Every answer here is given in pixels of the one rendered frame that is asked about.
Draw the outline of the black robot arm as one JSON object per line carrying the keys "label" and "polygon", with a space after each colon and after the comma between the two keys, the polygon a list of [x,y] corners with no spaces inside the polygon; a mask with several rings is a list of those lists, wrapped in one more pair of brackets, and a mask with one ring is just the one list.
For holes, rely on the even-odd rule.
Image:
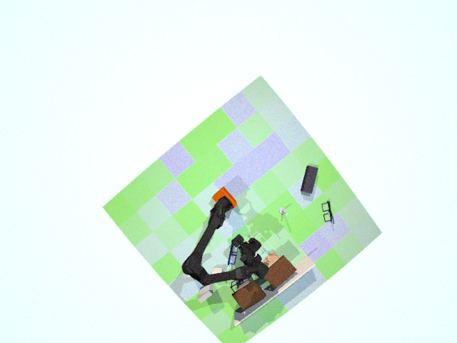
{"label": "black robot arm", "polygon": [[221,197],[217,201],[214,207],[210,210],[211,216],[209,217],[208,226],[204,235],[201,237],[194,251],[181,265],[185,274],[188,274],[204,286],[228,280],[249,279],[252,274],[255,274],[259,279],[263,279],[269,271],[269,267],[267,265],[265,265],[261,260],[257,261],[254,258],[253,254],[256,255],[256,251],[258,251],[262,246],[261,243],[254,237],[251,237],[246,245],[247,249],[250,249],[253,253],[244,252],[243,256],[240,258],[244,266],[231,271],[216,274],[208,274],[201,266],[202,256],[209,244],[209,240],[212,238],[215,230],[223,225],[226,217],[225,213],[232,205],[233,204],[226,198],[226,196]]}

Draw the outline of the black thin-framed glasses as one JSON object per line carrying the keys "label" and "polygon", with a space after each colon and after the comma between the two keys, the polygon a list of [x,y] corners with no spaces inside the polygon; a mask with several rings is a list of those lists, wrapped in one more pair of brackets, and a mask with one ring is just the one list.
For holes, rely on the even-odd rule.
{"label": "black thin-framed glasses", "polygon": [[[330,201],[328,201],[328,202],[322,204],[322,207],[323,207],[322,211],[323,211],[323,212],[329,211],[328,214],[324,214],[324,215],[323,215],[325,222],[327,222],[327,221],[331,221],[331,222],[332,222],[332,219],[333,219],[333,215],[332,215],[332,213],[331,213],[331,208],[330,208],[330,206],[331,206]],[[331,217],[332,217],[332,218],[331,218]]]}

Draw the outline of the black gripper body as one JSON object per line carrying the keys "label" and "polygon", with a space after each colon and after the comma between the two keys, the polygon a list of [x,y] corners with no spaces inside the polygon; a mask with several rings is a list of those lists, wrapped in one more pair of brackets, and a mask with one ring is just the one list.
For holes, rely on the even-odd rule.
{"label": "black gripper body", "polygon": [[[244,252],[252,252],[250,249],[247,249],[246,244],[243,242],[244,240],[245,239],[240,234],[238,236],[236,236],[233,240],[231,240],[231,243],[235,246],[235,248],[238,247],[239,245],[241,245],[239,248],[242,253],[241,257],[243,256]],[[259,254],[257,254],[257,255],[253,254],[253,255],[255,256],[254,257],[255,260],[257,260],[257,261],[262,260],[262,257]]]}

